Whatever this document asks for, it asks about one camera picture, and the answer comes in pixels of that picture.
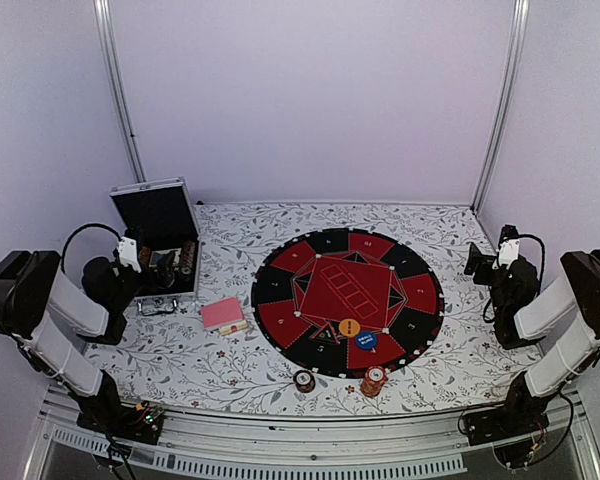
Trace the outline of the blue small blind button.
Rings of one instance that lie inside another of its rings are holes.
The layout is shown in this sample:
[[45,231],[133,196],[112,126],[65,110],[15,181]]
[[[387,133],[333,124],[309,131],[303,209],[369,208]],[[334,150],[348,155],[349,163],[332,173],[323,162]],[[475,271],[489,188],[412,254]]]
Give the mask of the blue small blind button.
[[361,332],[355,337],[356,346],[364,351],[374,351],[378,345],[378,337],[372,332]]

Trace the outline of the orange poker chip stack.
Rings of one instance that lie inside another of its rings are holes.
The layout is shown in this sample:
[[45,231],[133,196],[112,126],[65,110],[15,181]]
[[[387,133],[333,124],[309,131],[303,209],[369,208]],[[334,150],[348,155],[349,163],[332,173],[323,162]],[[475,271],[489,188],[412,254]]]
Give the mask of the orange poker chip stack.
[[381,366],[371,366],[367,369],[360,384],[360,391],[365,397],[377,397],[387,380],[388,377],[384,368]]

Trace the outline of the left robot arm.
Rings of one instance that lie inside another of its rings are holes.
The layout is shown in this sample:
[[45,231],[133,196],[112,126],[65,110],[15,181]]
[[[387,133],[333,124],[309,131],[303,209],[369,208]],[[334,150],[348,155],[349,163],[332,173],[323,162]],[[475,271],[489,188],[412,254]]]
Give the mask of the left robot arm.
[[127,326],[125,311],[143,289],[166,289],[176,277],[176,255],[161,255],[155,267],[129,229],[111,258],[83,268],[82,284],[66,275],[65,255],[54,250],[10,252],[0,262],[0,334],[15,341],[37,371],[63,385],[78,404],[80,427],[155,445],[162,431],[160,407],[122,403],[113,377],[92,364],[59,327],[65,322],[82,340],[115,346]]

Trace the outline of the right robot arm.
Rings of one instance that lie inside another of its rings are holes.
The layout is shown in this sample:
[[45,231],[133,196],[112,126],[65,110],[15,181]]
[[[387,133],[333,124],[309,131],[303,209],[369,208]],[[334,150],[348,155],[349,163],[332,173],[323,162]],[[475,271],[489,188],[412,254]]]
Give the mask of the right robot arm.
[[504,226],[493,255],[471,243],[464,268],[475,284],[487,287],[483,319],[506,350],[539,343],[567,313],[575,315],[539,361],[493,386],[505,396],[498,406],[458,419],[470,445],[505,443],[494,456],[509,471],[549,459],[539,452],[549,425],[547,406],[600,359],[600,249],[564,253],[561,274],[544,286],[544,268],[520,252],[524,237],[513,226]]

